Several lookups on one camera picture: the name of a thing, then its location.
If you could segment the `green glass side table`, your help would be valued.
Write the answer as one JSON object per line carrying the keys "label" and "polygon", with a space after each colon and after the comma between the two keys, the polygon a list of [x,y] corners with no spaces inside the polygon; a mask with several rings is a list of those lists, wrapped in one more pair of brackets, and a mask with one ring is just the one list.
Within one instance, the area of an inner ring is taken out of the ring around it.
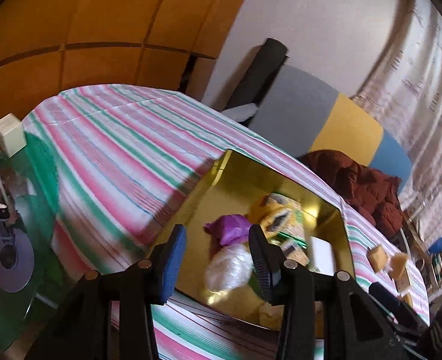
{"label": "green glass side table", "polygon": [[0,287],[0,352],[7,350],[29,323],[54,313],[72,280],[51,249],[58,211],[58,173],[53,150],[31,133],[27,145],[11,158],[0,154],[1,176],[13,197],[17,221],[33,249],[30,281],[17,292]]}

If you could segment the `patterned white curtain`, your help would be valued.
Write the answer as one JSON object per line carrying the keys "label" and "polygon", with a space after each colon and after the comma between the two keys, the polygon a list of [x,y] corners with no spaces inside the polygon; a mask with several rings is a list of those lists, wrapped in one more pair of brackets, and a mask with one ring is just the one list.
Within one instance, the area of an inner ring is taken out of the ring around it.
{"label": "patterned white curtain", "polygon": [[402,26],[354,101],[406,150],[402,208],[428,245],[442,235],[442,16],[409,0]]}

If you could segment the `tan sponge block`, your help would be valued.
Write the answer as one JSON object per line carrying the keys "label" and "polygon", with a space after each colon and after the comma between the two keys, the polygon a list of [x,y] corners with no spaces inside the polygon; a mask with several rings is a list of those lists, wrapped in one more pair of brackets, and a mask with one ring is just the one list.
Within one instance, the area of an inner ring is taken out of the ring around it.
{"label": "tan sponge block", "polygon": [[366,257],[375,273],[383,271],[389,261],[389,256],[385,252],[382,244],[378,244],[376,247],[368,250]]}
{"label": "tan sponge block", "polygon": [[409,260],[407,253],[395,253],[389,260],[389,276],[398,281],[406,270],[406,265]]}

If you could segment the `blue round fan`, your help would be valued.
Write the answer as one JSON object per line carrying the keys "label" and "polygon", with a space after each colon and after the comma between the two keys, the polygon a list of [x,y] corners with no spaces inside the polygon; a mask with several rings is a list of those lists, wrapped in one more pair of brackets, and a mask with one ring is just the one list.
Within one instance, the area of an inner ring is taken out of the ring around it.
{"label": "blue round fan", "polygon": [[442,235],[429,247],[430,254],[442,253]]}

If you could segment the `clear plastic bag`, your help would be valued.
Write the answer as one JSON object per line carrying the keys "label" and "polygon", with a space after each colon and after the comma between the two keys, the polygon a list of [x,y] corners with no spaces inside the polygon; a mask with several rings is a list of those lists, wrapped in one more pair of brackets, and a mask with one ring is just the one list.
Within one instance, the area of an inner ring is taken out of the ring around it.
{"label": "clear plastic bag", "polygon": [[212,292],[239,288],[249,282],[253,271],[253,259],[244,244],[225,246],[205,269],[205,286]]}

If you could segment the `white soap block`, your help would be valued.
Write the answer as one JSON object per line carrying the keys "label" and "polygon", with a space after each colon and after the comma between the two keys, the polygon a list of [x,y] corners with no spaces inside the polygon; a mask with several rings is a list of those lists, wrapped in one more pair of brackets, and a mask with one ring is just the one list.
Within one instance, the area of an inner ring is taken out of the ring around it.
{"label": "white soap block", "polygon": [[308,247],[310,268],[320,274],[333,276],[336,272],[336,262],[330,243],[318,237],[310,238]]}

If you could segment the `striped pink green bedsheet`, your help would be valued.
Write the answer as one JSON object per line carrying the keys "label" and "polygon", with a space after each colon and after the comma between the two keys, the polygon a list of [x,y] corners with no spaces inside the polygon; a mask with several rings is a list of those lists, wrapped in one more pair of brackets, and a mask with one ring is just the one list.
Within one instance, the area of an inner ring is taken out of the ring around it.
{"label": "striped pink green bedsheet", "polygon": [[22,122],[28,158],[58,200],[51,247],[73,280],[129,267],[225,150],[272,167],[341,210],[358,284],[378,281],[366,257],[396,248],[306,166],[265,138],[184,94],[90,85],[45,99]]}

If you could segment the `green-edged rice cracker packet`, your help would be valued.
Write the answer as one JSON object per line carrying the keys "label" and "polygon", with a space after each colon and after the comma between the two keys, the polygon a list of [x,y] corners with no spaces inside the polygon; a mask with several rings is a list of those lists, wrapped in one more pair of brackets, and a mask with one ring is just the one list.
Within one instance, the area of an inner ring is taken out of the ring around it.
{"label": "green-edged rice cracker packet", "polygon": [[295,238],[284,236],[280,248],[285,258],[294,260],[303,267],[308,266],[310,258]]}

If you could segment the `gold metal tin box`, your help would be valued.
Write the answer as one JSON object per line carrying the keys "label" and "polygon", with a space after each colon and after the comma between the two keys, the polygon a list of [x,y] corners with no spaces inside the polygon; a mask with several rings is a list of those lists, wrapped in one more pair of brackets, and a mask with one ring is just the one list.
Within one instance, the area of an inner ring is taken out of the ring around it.
{"label": "gold metal tin box", "polygon": [[187,246],[176,289],[233,320],[278,331],[282,309],[262,299],[258,280],[220,289],[207,279],[207,269],[220,256],[228,237],[209,224],[248,221],[262,227],[269,242],[293,241],[290,258],[325,275],[354,273],[341,210],[317,194],[245,155],[227,150],[200,179],[162,230],[167,240],[174,225],[187,231]]}

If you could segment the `wooden wardrobe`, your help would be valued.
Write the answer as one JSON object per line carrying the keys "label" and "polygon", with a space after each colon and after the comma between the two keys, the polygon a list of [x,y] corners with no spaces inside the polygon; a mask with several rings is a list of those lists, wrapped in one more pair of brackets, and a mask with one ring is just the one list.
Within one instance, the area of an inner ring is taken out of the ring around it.
{"label": "wooden wardrobe", "polygon": [[0,118],[65,89],[205,93],[245,0],[0,0]]}

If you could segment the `purple plastic bag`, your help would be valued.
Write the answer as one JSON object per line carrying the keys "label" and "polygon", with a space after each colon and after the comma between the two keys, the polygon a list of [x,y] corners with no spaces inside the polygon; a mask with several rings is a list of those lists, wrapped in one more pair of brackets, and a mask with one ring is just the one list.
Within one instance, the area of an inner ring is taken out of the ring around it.
{"label": "purple plastic bag", "polygon": [[206,223],[203,228],[213,236],[222,247],[242,244],[248,241],[251,222],[241,214],[222,215],[214,222]]}

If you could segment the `black rolled mat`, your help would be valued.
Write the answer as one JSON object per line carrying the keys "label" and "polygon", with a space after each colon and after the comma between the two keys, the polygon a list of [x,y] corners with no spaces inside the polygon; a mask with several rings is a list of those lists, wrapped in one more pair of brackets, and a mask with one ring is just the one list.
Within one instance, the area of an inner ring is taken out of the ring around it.
{"label": "black rolled mat", "polygon": [[287,59],[288,48],[280,41],[267,38],[228,99],[225,109],[253,103],[259,106]]}

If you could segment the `grey yellow blue headboard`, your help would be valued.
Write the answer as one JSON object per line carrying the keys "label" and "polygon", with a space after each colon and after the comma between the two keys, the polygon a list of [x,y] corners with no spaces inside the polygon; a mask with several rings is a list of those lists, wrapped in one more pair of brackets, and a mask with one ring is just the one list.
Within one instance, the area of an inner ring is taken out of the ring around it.
{"label": "grey yellow blue headboard", "polygon": [[337,150],[396,176],[402,190],[412,164],[406,151],[363,108],[311,74],[282,66],[249,129],[293,156]]}

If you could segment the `small white box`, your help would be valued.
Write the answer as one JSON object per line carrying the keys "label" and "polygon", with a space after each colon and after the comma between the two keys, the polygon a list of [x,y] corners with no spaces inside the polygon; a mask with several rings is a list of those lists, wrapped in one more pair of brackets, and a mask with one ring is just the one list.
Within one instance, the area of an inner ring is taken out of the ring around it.
{"label": "small white box", "polygon": [[22,123],[12,113],[0,119],[0,145],[9,158],[27,145]]}

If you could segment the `grey round phone stand base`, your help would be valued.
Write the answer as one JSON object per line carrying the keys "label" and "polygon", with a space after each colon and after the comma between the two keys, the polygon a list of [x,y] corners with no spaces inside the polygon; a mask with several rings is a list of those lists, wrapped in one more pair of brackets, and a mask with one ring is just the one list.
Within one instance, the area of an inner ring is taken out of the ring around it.
{"label": "grey round phone stand base", "polygon": [[0,288],[8,293],[24,289],[34,272],[35,256],[28,235],[13,230],[10,243],[0,237]]}

